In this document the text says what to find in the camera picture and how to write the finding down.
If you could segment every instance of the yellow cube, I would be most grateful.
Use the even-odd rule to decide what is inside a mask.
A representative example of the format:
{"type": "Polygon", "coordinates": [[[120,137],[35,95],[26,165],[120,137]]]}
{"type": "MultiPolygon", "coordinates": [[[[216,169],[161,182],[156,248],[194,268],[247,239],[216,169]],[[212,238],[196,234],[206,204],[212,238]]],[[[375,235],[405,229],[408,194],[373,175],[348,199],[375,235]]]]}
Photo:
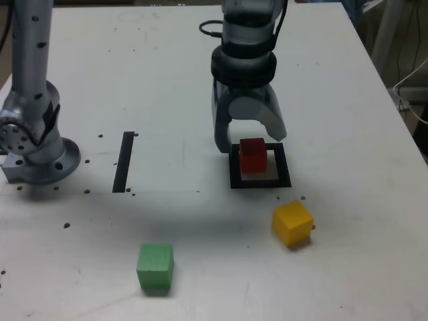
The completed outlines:
{"type": "Polygon", "coordinates": [[[286,246],[310,236],[314,218],[299,201],[292,201],[274,210],[272,229],[286,246]]]}

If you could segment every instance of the green cube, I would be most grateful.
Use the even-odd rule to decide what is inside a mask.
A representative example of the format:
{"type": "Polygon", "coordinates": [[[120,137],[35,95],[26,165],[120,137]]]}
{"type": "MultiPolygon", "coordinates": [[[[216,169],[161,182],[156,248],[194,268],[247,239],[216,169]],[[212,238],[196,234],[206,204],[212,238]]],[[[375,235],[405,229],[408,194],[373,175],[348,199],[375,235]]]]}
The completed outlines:
{"type": "Polygon", "coordinates": [[[143,244],[136,266],[142,289],[169,289],[173,281],[173,247],[163,244],[143,244]]]}

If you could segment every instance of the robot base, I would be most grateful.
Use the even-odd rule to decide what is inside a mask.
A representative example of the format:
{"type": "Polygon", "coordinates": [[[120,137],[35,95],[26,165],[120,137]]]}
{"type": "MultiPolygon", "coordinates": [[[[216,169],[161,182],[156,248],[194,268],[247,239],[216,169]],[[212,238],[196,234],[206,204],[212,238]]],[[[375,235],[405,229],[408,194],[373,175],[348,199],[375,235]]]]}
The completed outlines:
{"type": "Polygon", "coordinates": [[[66,147],[64,153],[55,161],[44,165],[29,164],[22,156],[9,153],[3,164],[3,172],[9,183],[44,185],[58,182],[70,175],[80,163],[80,151],[75,142],[67,138],[62,140],[66,147]]]}

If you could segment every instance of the cable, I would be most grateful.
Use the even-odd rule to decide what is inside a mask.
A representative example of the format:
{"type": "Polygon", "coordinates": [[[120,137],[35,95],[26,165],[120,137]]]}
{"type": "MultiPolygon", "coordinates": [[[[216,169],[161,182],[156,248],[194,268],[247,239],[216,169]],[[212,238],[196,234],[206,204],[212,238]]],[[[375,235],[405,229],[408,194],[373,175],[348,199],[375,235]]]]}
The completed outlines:
{"type": "Polygon", "coordinates": [[[410,105],[410,103],[408,102],[408,101],[406,101],[406,100],[404,100],[403,98],[401,98],[400,96],[399,96],[399,94],[396,92],[396,89],[397,89],[397,87],[398,86],[400,86],[403,82],[405,82],[406,80],[407,80],[407,78],[410,78],[414,73],[416,73],[419,69],[421,69],[422,67],[423,67],[423,65],[425,65],[426,63],[428,62],[428,58],[427,59],[425,59],[424,60],[424,62],[418,67],[418,68],[416,68],[411,74],[409,74],[406,78],[404,78],[403,80],[401,80],[398,84],[396,84],[394,87],[393,87],[393,93],[394,93],[394,95],[396,95],[398,98],[399,98],[399,100],[400,100],[400,102],[402,102],[411,112],[412,112],[412,114],[420,121],[420,122],[422,122],[423,124],[426,124],[426,125],[428,125],[428,122],[427,121],[425,121],[424,119],[421,119],[417,114],[416,114],[416,112],[413,110],[413,108],[412,108],[412,106],[410,105]]]}
{"type": "Polygon", "coordinates": [[[1,51],[3,50],[3,46],[5,45],[6,37],[7,37],[7,34],[9,33],[9,29],[11,28],[12,13],[13,13],[13,0],[10,0],[9,8],[7,10],[7,19],[6,19],[5,29],[3,30],[3,34],[1,35],[1,38],[0,38],[0,54],[1,54],[1,51]]]}
{"type": "Polygon", "coordinates": [[[222,20],[208,20],[208,21],[202,22],[202,23],[199,25],[199,31],[200,31],[201,33],[204,33],[205,35],[210,35],[211,37],[214,37],[214,38],[221,38],[221,36],[222,36],[221,32],[216,32],[216,31],[206,31],[206,30],[204,30],[204,29],[202,28],[202,27],[203,27],[203,26],[205,26],[205,25],[211,25],[211,24],[213,24],[213,23],[217,23],[217,24],[219,24],[219,25],[223,25],[222,20]]]}
{"type": "Polygon", "coordinates": [[[282,23],[284,22],[284,18],[286,17],[287,6],[288,6],[288,0],[284,0],[284,6],[282,7],[282,13],[281,13],[280,22],[278,23],[278,26],[276,27],[276,30],[275,30],[274,47],[276,46],[276,42],[278,40],[278,36],[280,35],[280,30],[281,30],[281,27],[282,27],[282,23]]]}
{"type": "MultiPolygon", "coordinates": [[[[400,78],[401,78],[401,70],[400,70],[400,58],[401,58],[401,52],[403,51],[405,41],[406,41],[407,36],[408,36],[408,34],[409,34],[409,31],[410,31],[410,26],[411,26],[412,21],[413,21],[413,14],[414,14],[414,12],[415,12],[416,8],[418,8],[418,5],[420,4],[420,2],[421,2],[421,0],[418,0],[418,1],[417,1],[417,2],[415,2],[415,4],[413,5],[413,8],[412,8],[412,10],[411,10],[411,12],[410,12],[409,20],[408,20],[408,22],[407,22],[406,32],[405,32],[405,34],[404,34],[403,40],[401,41],[400,49],[399,49],[399,52],[398,52],[398,54],[397,54],[396,64],[397,64],[397,73],[398,73],[399,81],[400,81],[400,78]]],[[[420,26],[418,27],[418,31],[419,31],[419,39],[420,39],[420,38],[421,38],[421,34],[420,34],[420,26]]],[[[420,45],[420,42],[418,42],[418,46],[417,46],[417,50],[416,50],[415,60],[414,60],[414,62],[413,62],[413,67],[412,67],[412,69],[411,69],[411,71],[410,71],[410,72],[412,72],[412,71],[415,69],[415,62],[416,62],[417,54],[418,54],[418,51],[419,51],[419,45],[420,45]]],[[[402,86],[400,86],[400,87],[399,87],[399,89],[398,89],[398,95],[400,94],[400,89],[401,89],[401,87],[402,87],[402,86]]],[[[407,119],[407,111],[406,111],[405,109],[402,109],[401,101],[399,102],[399,112],[404,112],[404,113],[405,113],[405,119],[404,119],[404,120],[406,121],[406,119],[407,119]]]]}

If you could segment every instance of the red cube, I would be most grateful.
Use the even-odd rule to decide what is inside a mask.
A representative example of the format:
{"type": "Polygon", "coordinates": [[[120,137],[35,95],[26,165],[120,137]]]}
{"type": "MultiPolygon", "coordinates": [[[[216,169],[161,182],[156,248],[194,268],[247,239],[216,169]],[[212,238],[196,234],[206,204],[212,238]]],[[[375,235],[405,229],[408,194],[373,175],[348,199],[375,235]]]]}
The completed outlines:
{"type": "Polygon", "coordinates": [[[263,173],[268,166],[268,152],[262,138],[241,139],[239,162],[243,173],[263,173]]]}

